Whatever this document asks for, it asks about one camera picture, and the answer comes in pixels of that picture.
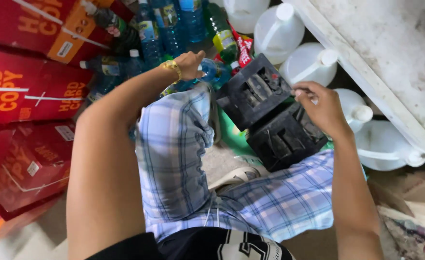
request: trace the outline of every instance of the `cloth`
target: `cloth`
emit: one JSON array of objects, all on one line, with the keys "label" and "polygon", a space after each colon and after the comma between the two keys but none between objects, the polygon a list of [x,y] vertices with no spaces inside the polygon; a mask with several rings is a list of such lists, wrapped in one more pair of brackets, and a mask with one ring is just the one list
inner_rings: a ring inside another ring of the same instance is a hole
[{"label": "cloth", "polygon": [[218,227],[192,227],[157,245],[153,233],[118,242],[90,259],[274,259],[292,260],[282,245],[256,234]]},{"label": "cloth", "polygon": [[331,227],[332,149],[220,196],[209,192],[201,170],[201,157],[214,137],[207,122],[209,97],[207,87],[196,87],[142,110],[136,153],[146,231],[161,241],[206,225],[281,242],[308,229]]}]

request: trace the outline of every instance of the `blue plaid shorts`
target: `blue plaid shorts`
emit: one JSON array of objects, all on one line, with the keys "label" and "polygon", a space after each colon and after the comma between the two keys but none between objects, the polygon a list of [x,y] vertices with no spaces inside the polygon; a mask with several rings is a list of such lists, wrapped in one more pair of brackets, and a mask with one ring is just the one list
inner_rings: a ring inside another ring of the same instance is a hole
[{"label": "blue plaid shorts", "polygon": [[240,184],[221,193],[217,203],[201,170],[204,149],[214,137],[207,122],[209,98],[207,87],[198,86],[142,110],[136,153],[146,231],[161,241],[206,223],[281,242],[308,229],[331,227],[333,150]]}]

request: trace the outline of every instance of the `cap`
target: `cap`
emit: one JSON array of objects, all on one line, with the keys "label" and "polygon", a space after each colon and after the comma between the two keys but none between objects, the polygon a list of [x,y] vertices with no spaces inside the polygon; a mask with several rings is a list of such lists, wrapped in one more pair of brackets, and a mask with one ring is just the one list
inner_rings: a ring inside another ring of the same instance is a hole
[{"label": "cap", "polygon": [[412,167],[419,167],[425,163],[425,154],[413,150],[411,153],[408,154],[408,157],[406,158],[406,164],[412,166]]},{"label": "cap", "polygon": [[282,21],[288,21],[294,15],[293,5],[282,3],[277,7],[277,18]]},{"label": "cap", "polygon": [[232,69],[236,69],[240,66],[240,63],[238,61],[234,61],[232,62],[232,64],[230,64],[230,67],[232,67]]},{"label": "cap", "polygon": [[338,62],[339,54],[335,50],[323,50],[320,53],[320,62],[325,66],[331,66]]},{"label": "cap", "polygon": [[94,14],[95,12],[97,12],[97,7],[91,2],[81,0],[81,5],[86,8],[86,13],[88,14]]},{"label": "cap", "polygon": [[79,67],[81,67],[81,68],[88,68],[88,64],[87,64],[86,61],[80,61],[79,62]]},{"label": "cap", "polygon": [[367,105],[359,105],[353,111],[352,117],[358,121],[366,123],[373,118],[373,110]]},{"label": "cap", "polygon": [[129,50],[129,55],[131,57],[139,57],[140,56],[138,50]]}]

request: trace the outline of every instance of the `gold watch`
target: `gold watch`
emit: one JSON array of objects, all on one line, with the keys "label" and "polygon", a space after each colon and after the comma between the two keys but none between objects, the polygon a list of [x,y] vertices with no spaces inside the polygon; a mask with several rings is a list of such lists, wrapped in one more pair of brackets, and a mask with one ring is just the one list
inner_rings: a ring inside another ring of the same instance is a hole
[{"label": "gold watch", "polygon": [[177,64],[177,62],[175,62],[173,60],[168,60],[168,61],[165,61],[165,62],[161,63],[160,66],[162,68],[173,69],[173,70],[175,70],[175,72],[177,72],[177,74],[179,75],[179,79],[176,82],[174,82],[173,84],[177,84],[177,82],[181,81],[181,79],[182,79],[182,71],[181,71],[181,68],[179,68],[179,65]]}]

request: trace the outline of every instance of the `green bottle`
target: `green bottle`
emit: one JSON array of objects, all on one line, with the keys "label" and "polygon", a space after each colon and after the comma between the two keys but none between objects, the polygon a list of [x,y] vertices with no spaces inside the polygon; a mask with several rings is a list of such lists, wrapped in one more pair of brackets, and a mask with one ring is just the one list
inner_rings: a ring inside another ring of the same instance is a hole
[{"label": "green bottle", "polygon": [[209,3],[203,10],[207,34],[212,38],[220,57],[226,64],[237,60],[238,46],[232,29],[227,23],[226,14],[216,3]]}]

